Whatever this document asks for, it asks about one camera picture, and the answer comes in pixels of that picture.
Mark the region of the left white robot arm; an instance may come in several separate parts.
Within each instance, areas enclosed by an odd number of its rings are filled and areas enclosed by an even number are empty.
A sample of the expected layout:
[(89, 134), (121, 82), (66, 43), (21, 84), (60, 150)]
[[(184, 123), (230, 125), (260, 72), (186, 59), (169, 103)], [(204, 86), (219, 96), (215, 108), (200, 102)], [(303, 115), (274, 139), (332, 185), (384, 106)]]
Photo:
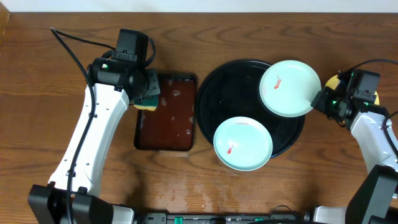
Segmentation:
[(39, 223), (133, 223), (134, 210), (99, 198), (104, 163), (130, 102), (160, 93), (157, 70), (96, 58), (67, 150), (46, 186), (33, 185), (29, 206)]

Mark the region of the yellow plate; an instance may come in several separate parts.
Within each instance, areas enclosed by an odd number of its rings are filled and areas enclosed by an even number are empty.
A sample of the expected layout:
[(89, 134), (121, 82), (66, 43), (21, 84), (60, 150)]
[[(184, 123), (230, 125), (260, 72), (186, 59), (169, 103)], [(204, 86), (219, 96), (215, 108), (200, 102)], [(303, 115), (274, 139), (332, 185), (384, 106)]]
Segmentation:
[[(326, 82), (325, 86), (334, 90), (338, 86), (339, 83), (340, 83), (340, 80), (338, 79), (338, 76), (334, 75)], [(375, 100), (374, 104), (379, 105), (379, 96), (378, 96), (377, 92), (375, 92), (375, 95), (376, 95), (376, 100)]]

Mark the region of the pale green plate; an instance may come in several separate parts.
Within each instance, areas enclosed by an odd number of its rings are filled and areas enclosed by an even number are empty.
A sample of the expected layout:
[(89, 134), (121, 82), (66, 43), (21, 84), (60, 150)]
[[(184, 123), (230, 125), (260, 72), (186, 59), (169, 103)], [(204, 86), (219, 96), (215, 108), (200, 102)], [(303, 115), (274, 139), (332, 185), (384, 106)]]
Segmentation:
[(295, 118), (310, 112), (321, 90), (318, 74), (306, 63), (284, 60), (271, 65), (259, 83), (260, 99), (276, 115)]

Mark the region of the light blue plate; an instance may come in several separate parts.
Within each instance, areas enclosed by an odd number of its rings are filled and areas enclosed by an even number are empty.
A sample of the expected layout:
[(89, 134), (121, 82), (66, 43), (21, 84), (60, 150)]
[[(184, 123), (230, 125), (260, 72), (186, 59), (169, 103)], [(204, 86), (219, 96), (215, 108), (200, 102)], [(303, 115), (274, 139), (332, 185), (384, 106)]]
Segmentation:
[(252, 118), (237, 116), (217, 127), (213, 147), (228, 167), (252, 171), (261, 168), (271, 158), (273, 142), (263, 124)]

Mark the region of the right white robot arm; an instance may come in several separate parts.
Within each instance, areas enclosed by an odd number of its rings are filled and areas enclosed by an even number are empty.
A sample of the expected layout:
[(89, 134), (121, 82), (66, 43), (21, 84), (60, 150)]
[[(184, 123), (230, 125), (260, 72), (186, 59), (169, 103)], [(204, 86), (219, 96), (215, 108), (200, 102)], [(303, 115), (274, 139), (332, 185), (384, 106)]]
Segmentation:
[(375, 103), (374, 87), (328, 86), (316, 92), (311, 106), (341, 122), (359, 145), (368, 176), (346, 207), (319, 206), (315, 223), (397, 223), (390, 203), (397, 195), (397, 139), (391, 114)]

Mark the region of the green yellow sponge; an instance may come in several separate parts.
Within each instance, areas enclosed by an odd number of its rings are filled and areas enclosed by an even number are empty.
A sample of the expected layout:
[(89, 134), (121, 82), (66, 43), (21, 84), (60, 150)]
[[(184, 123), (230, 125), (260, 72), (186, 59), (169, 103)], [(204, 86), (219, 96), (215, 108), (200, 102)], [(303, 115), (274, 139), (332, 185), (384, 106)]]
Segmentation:
[(138, 110), (149, 110), (149, 111), (155, 111), (158, 106), (158, 102), (159, 100), (157, 95), (148, 96), (142, 99), (134, 99), (132, 101), (133, 106)]

